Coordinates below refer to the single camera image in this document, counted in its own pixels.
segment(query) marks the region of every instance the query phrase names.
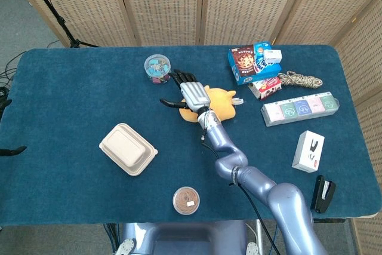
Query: plastic cup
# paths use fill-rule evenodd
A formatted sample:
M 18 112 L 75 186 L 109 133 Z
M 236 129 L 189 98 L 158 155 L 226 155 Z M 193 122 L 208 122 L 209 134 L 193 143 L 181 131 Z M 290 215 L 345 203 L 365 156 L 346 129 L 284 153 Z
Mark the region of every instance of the plastic cup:
M 153 84 L 164 84 L 170 79 L 170 60 L 160 54 L 151 55 L 144 62 L 147 77 Z

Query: black stand leg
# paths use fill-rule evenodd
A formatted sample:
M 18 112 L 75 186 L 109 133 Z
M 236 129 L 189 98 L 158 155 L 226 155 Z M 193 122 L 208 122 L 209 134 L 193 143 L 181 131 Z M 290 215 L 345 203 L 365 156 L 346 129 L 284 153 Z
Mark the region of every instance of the black stand leg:
M 73 35 L 71 34 L 71 32 L 69 31 L 69 29 L 66 27 L 65 19 L 58 14 L 57 10 L 54 8 L 52 3 L 49 0 L 44 0 L 44 2 L 48 6 L 50 11 L 53 13 L 54 17 L 57 19 L 57 22 L 59 23 L 59 25 L 62 27 L 62 29 L 64 29 L 67 37 L 70 40 L 70 47 L 71 48 L 79 48 L 80 44 L 81 45 L 86 45 L 86 46 L 89 46 L 89 47 L 98 47 L 96 45 L 89 44 L 89 43 L 86 43 L 86 42 L 82 42 L 82 41 L 80 41 L 78 39 L 75 39 L 73 37 Z

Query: multipack box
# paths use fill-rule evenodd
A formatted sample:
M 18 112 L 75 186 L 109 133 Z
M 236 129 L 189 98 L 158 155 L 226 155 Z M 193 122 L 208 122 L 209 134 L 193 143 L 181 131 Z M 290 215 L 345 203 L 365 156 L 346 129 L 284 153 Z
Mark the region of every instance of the multipack box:
M 303 132 L 298 139 L 292 167 L 307 173 L 317 171 L 324 140 L 325 138 L 319 134 L 311 131 Z
M 339 107 L 338 100 L 330 92 L 325 92 L 264 104 L 261 114 L 265 125 L 270 127 L 333 115 Z
M 267 63 L 264 50 L 271 50 L 269 42 L 256 43 L 228 51 L 228 61 L 238 85 L 273 78 L 281 71 L 279 63 Z

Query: woven screen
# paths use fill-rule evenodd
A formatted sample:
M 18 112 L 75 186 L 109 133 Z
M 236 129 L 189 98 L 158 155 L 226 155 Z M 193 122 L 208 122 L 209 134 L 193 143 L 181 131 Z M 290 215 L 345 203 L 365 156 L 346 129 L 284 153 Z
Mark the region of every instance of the woven screen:
M 270 40 L 287 0 L 207 0 L 204 44 Z
M 56 35 L 60 39 L 66 39 L 66 34 L 43 0 L 30 1 L 43 14 L 43 18 L 48 20 Z M 52 3 L 66 20 L 73 36 L 81 41 L 99 46 L 136 44 L 123 0 L 52 0 Z
M 382 0 L 335 47 L 354 101 L 382 85 Z
M 124 0 L 141 45 L 198 44 L 201 0 Z
M 327 44 L 367 0 L 301 0 L 278 44 Z
M 370 159 L 382 188 L 382 100 L 358 109 Z M 355 219 L 358 245 L 363 255 L 382 254 L 382 214 L 367 219 Z

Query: stapler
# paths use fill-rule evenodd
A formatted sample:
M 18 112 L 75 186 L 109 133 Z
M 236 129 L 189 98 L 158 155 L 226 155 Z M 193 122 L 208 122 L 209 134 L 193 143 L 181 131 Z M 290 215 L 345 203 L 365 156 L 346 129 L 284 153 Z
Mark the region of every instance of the stapler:
M 317 176 L 310 209 L 316 210 L 318 213 L 324 213 L 329 207 L 334 191 L 334 182 L 325 180 L 323 176 Z

